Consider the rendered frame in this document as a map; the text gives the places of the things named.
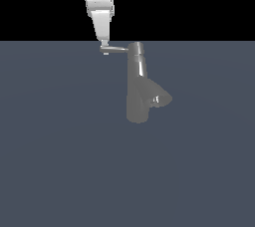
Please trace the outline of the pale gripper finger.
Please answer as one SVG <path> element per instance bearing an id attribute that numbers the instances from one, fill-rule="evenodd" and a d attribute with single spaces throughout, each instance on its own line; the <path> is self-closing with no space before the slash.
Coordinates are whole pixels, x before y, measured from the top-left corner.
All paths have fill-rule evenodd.
<path id="1" fill-rule="evenodd" d="M 103 46 L 107 46 L 110 40 L 111 13 L 109 10 L 96 10 L 91 14 L 97 39 Z"/>

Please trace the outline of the grey metal faucet body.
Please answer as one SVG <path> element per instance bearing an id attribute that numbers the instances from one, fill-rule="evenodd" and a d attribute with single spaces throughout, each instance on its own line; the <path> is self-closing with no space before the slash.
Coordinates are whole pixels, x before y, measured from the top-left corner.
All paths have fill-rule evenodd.
<path id="1" fill-rule="evenodd" d="M 150 108 L 162 108 L 172 96 L 159 84 L 147 77 L 145 57 L 127 56 L 127 119 L 142 123 L 148 120 Z"/>

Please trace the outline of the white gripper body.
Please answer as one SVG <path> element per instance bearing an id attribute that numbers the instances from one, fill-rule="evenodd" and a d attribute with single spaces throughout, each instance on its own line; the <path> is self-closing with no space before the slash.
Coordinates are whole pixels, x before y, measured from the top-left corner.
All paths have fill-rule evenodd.
<path id="1" fill-rule="evenodd" d="M 93 11 L 109 11 L 110 17 L 115 15 L 114 0 L 86 0 L 86 7 L 90 18 Z"/>

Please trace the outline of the grey faucet handle with cap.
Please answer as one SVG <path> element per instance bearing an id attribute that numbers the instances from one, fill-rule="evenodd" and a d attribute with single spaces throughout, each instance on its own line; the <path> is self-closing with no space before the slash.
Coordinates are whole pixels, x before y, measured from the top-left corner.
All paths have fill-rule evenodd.
<path id="1" fill-rule="evenodd" d="M 134 55 L 143 55 L 143 44 L 141 42 L 130 43 L 125 47 L 100 46 L 101 53 L 131 53 Z"/>

